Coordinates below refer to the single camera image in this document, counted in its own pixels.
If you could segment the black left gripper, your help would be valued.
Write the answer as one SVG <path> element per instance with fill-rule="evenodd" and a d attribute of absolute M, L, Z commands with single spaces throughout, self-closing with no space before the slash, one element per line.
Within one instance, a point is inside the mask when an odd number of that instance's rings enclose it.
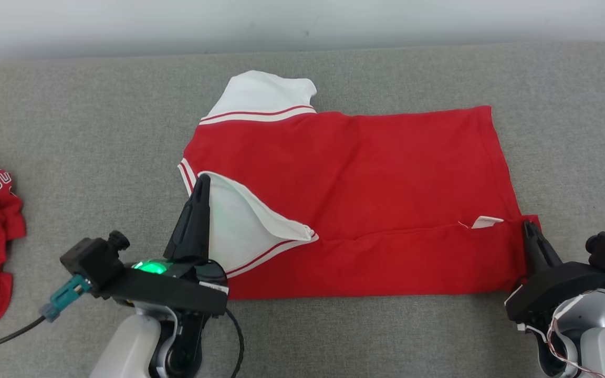
<path fill-rule="evenodd" d="M 126 263 L 97 296 L 121 304 L 146 303 L 180 313 L 223 316 L 229 289 L 223 267 L 209 260 L 210 199 L 211 177 L 201 174 L 166 245 L 167 260 Z"/>

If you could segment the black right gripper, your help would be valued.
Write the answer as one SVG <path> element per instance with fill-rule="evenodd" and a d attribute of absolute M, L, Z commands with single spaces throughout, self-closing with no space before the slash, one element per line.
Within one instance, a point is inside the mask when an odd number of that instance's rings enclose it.
<path fill-rule="evenodd" d="M 565 301 L 588 290 L 605 289 L 605 271 L 576 261 L 563 263 L 540 227 L 523 222 L 527 282 L 506 301 L 509 320 L 540 325 L 551 320 L 553 311 Z M 561 330 L 605 328 L 605 295 L 581 300 L 581 314 L 562 316 Z"/>

